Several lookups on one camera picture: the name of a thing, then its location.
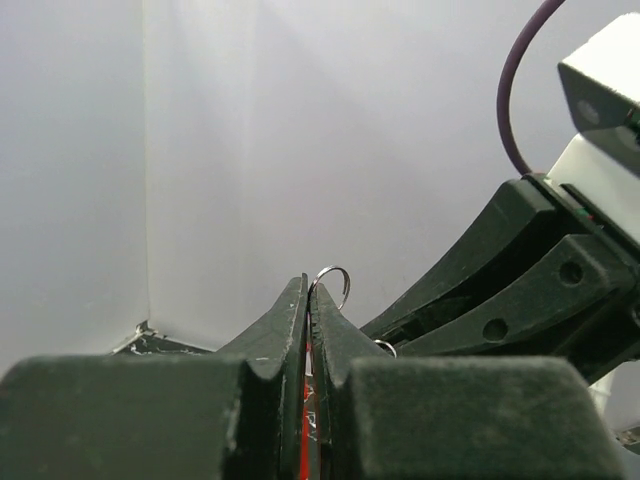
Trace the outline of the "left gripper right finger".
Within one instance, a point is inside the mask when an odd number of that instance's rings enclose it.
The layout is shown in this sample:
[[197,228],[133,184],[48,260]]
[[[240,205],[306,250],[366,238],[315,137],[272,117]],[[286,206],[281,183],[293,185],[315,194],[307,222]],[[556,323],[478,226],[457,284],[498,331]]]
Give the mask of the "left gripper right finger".
[[584,381],[552,357],[393,357],[309,296],[324,479],[621,479]]

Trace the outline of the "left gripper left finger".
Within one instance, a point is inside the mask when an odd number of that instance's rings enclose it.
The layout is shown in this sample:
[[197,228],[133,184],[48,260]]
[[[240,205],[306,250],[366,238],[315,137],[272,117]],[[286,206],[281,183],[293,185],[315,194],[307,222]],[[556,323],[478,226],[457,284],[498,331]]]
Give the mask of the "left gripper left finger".
[[213,353],[41,356],[1,381],[5,479],[295,479],[308,279]]

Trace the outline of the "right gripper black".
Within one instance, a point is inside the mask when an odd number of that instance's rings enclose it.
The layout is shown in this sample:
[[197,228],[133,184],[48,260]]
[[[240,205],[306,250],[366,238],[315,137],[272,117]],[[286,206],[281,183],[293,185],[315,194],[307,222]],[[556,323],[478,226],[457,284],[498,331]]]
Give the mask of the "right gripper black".
[[573,184],[528,174],[503,183],[446,254],[361,330],[408,343],[405,357],[523,340],[524,353],[562,357],[592,384],[639,357],[639,242]]

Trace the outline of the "red handled keyring holder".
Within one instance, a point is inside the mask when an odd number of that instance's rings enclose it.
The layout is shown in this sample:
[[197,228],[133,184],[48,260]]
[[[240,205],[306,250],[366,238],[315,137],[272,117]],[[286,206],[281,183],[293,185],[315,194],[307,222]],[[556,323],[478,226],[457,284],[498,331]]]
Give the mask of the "red handled keyring holder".
[[300,480],[320,480],[321,461],[318,441],[316,381],[311,341],[306,342],[302,430],[300,441]]

